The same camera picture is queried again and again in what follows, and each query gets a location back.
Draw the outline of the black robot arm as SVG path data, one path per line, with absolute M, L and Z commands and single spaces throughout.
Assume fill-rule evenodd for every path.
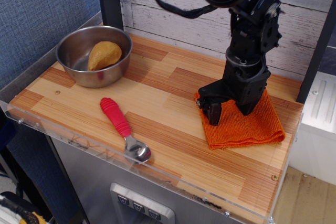
M 206 0 L 230 12 L 231 42 L 223 77 L 199 89 L 197 105 L 211 125 L 217 125 L 222 104 L 233 100 L 243 115 L 260 101 L 270 71 L 266 53 L 278 47 L 280 0 Z

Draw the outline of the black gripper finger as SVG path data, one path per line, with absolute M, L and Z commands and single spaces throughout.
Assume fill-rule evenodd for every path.
M 218 125 L 220 121 L 220 116 L 222 113 L 221 103 L 210 103 L 205 107 L 205 115 L 209 120 L 210 125 Z
M 265 89 L 248 90 L 248 92 L 244 94 L 239 101 L 236 101 L 236 106 L 243 115 L 249 115 L 252 113 L 256 105 L 259 103 L 264 90 Z

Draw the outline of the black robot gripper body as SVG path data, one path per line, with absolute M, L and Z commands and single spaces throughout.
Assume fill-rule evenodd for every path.
M 246 64 L 227 59 L 223 77 L 199 88 L 197 105 L 205 114 L 207 104 L 239 101 L 248 90 L 265 89 L 269 77 L 270 71 L 264 57 Z

